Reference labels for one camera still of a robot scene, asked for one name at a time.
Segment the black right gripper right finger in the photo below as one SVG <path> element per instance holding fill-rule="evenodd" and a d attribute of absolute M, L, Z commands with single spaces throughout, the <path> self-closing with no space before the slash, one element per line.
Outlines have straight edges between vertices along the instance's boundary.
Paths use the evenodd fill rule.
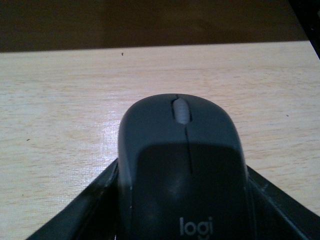
<path fill-rule="evenodd" d="M 258 240 L 318 240 L 320 217 L 248 167 Z"/>

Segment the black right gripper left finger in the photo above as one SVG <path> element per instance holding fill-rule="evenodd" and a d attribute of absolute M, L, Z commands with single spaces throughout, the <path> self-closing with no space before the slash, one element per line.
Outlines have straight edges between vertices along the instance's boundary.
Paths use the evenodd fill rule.
<path fill-rule="evenodd" d="M 128 218 L 121 207 L 130 169 L 116 159 L 61 212 L 32 235 L 31 240 L 126 240 Z"/>

